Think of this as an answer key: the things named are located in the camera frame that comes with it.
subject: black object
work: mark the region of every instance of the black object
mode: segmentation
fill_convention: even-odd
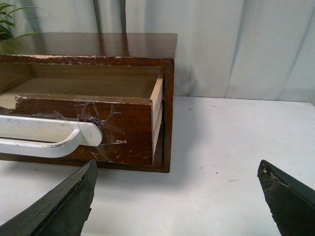
[[[91,160],[0,227],[0,236],[79,236],[90,214],[97,177]]]
[[[315,191],[262,160],[258,177],[282,236],[315,235]]]

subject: open drawer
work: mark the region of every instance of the open drawer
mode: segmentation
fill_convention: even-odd
[[[98,146],[80,145],[66,158],[153,164],[163,116],[164,67],[0,63],[0,71],[0,116],[87,122],[99,128]],[[46,136],[40,141],[55,142]],[[25,139],[18,132],[10,138]],[[39,141],[32,135],[27,139]],[[8,152],[2,146],[0,153]]]

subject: white handle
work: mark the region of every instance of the white handle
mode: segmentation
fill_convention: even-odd
[[[98,146],[102,133],[92,123],[0,116],[0,137],[0,153],[57,158],[79,145]]]
[[[75,129],[69,137],[58,143],[0,139],[0,150],[10,154],[26,156],[62,157],[72,153],[82,142],[82,133]]]

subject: white tabletop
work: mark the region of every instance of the white tabletop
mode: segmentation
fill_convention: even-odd
[[[82,235],[279,236],[262,159],[315,188],[313,105],[175,97],[171,172],[99,169]],[[0,163],[0,224],[78,169]]]

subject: wooden box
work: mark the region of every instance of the wooden box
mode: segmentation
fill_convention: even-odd
[[[169,172],[177,36],[43,33],[0,42],[0,116],[92,122],[97,147],[0,159]]]

